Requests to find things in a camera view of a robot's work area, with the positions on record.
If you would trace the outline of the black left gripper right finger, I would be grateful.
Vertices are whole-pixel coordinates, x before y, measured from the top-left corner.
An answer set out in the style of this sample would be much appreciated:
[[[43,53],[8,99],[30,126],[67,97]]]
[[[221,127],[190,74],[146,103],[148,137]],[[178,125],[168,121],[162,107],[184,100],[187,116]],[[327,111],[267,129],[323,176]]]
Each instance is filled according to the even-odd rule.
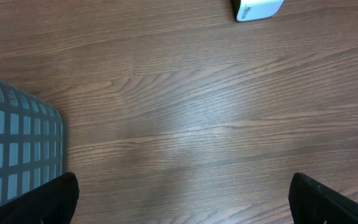
[[[288,201],[294,224],[358,224],[358,203],[299,172]]]

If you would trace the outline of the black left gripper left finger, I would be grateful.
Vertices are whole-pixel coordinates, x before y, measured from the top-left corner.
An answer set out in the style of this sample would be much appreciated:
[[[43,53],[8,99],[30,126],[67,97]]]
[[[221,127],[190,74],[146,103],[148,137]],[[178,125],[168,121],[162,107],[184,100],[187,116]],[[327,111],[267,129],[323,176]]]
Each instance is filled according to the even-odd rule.
[[[76,175],[67,172],[0,207],[0,224],[70,223],[79,199]]]

